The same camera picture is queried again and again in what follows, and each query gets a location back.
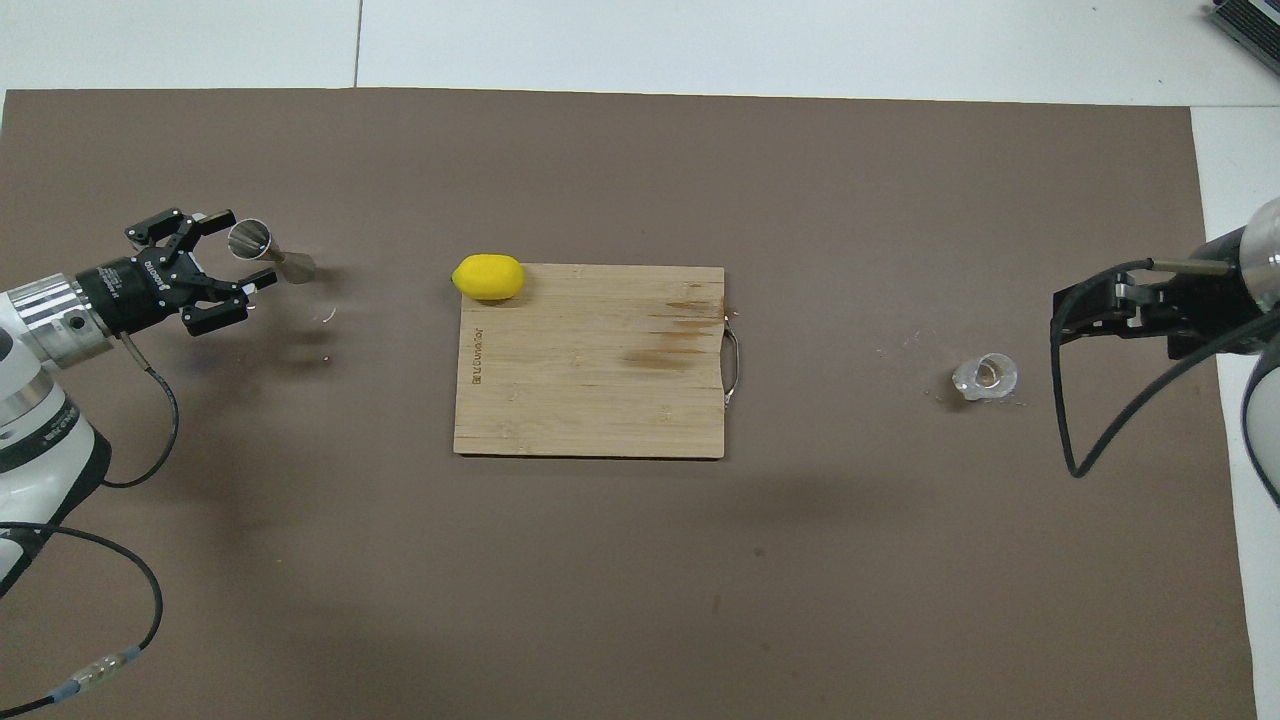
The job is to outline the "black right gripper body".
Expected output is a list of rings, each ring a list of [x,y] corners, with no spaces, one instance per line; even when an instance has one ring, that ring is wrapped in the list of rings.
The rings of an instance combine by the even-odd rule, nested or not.
[[[1274,340],[1271,325],[1245,328],[1267,313],[1244,282],[1239,263],[1151,263],[1144,269],[1170,278],[1148,286],[1155,301],[1140,310],[1143,338],[1224,340],[1225,354],[1260,354]]]

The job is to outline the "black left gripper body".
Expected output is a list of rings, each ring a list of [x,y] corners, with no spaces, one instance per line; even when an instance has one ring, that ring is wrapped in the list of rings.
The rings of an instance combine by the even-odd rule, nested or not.
[[[209,299],[209,275],[189,254],[163,261],[157,249],[90,268],[76,283],[109,334],[133,334]]]

